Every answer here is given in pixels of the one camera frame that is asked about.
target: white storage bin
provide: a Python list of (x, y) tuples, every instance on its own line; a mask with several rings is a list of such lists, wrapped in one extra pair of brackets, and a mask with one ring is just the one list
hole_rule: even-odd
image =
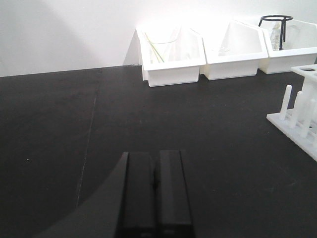
[(150, 87), (198, 81), (199, 67), (206, 64), (203, 40), (183, 26), (137, 28), (143, 80)]
[[(258, 19), (242, 20), (258, 27)], [(260, 62), (259, 69), (264, 73), (291, 71), (291, 67), (313, 64), (317, 57), (317, 25), (299, 20), (286, 22), (286, 38), (283, 50), (274, 51), (270, 36), (276, 22), (263, 21), (262, 30), (268, 52), (268, 58)]]
[(267, 58), (262, 32), (238, 21), (210, 21), (193, 27), (201, 34), (207, 64), (200, 73), (209, 80), (256, 75), (260, 59)]

